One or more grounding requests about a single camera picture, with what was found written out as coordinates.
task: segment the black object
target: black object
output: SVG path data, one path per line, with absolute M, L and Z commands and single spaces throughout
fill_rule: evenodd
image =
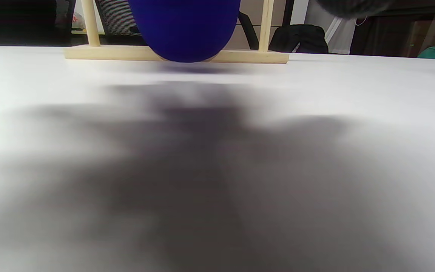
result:
M 285 53 L 328 54 L 325 31 L 314 25 L 290 25 L 277 28 L 269 49 Z
M 294 5 L 295 5 L 295 0 L 286 0 L 285 11 L 283 12 L 283 22 L 281 26 L 289 26 L 292 23 Z
M 76 0 L 0 0 L 0 45 L 70 45 L 75 3 Z M 58 10 L 65 14 L 59 25 Z
M 111 45 L 147 45 L 133 18 L 128 0 L 95 0 L 105 38 Z
M 251 19 L 249 19 L 248 15 L 242 12 L 239 12 L 238 19 L 241 23 L 241 26 L 243 27 L 243 31 L 245 32 L 245 36 L 249 44 L 249 49 L 257 50 L 259 48 L 259 40 L 258 36 L 256 36 L 256 31 L 254 31 L 254 26 L 251 22 Z
M 73 24 L 73 14 L 75 12 L 76 0 L 56 0 L 57 17 L 55 27 L 60 38 L 60 43 L 71 46 L 71 25 Z
M 331 15 L 355 19 L 377 14 L 390 6 L 394 0 L 316 0 Z

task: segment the wooden frame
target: wooden frame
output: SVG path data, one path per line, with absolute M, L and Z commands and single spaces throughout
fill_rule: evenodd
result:
M 271 33 L 271 16 L 274 0 L 264 0 L 261 18 L 261 33 L 258 51 L 222 50 L 207 62 L 224 63 L 273 63 L 285 64 L 290 55 L 287 53 L 269 52 L 268 43 Z M 72 60 L 146 60 L 165 61 L 148 46 L 101 45 L 95 17 L 93 0 L 82 0 L 83 17 L 85 19 L 88 45 L 65 48 L 66 59 Z

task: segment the table surface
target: table surface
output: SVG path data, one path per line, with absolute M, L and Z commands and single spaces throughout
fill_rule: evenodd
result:
M 127 223 L 112 240 L 87 241 L 76 229 L 97 204 L 71 192 L 45 195 L 76 169 L 128 150 L 44 109 L 114 108 L 120 102 L 109 88 L 159 81 L 228 84 L 248 105 L 249 127 L 266 140 L 256 140 L 250 157 L 242 155 L 246 144 L 231 152 L 229 172 L 239 177 L 231 187 L 244 225 L 256 244 L 273 248 L 274 260 L 291 270 L 435 271 L 435 60 L 293 54 L 287 65 L 183 65 L 1 47 L 0 272 L 181 271 L 171 254 L 179 250 L 156 249 L 171 238 L 161 235 L 160 247 L 144 238 L 174 218 L 162 210 L 119 218 Z M 152 119 L 142 97 L 132 97 L 132 110 Z M 128 115 L 95 112 L 109 124 L 109 116 Z M 46 202 L 35 205 L 38 196 Z M 142 240 L 131 261 L 121 251 L 129 226 Z

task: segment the blue object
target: blue object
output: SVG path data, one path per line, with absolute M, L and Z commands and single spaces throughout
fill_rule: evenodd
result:
M 147 44 L 174 62 L 214 57 L 231 38 L 241 0 L 129 0 Z

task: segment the wall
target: wall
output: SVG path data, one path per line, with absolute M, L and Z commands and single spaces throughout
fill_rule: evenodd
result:
M 293 4 L 292 25 L 303 24 L 307 16 L 309 0 L 295 0 Z
M 275 34 L 275 30 L 283 23 L 285 3 L 286 0 L 275 0 L 275 4 L 273 6 L 273 17 L 271 18 L 271 35 L 268 43 L 271 41 L 273 34 Z M 256 35 L 259 39 L 259 33 L 261 32 L 261 15 L 263 13 L 263 1 L 241 0 L 240 11 L 249 16 L 254 26 Z M 236 25 L 233 36 L 231 37 L 228 45 L 226 45 L 226 49 L 249 49 L 245 33 L 240 24 Z
M 333 21 L 333 16 L 324 11 L 316 0 L 310 0 L 305 18 L 306 24 L 321 26 L 325 32 Z M 355 32 L 354 21 L 342 21 L 328 47 L 331 53 L 349 54 Z

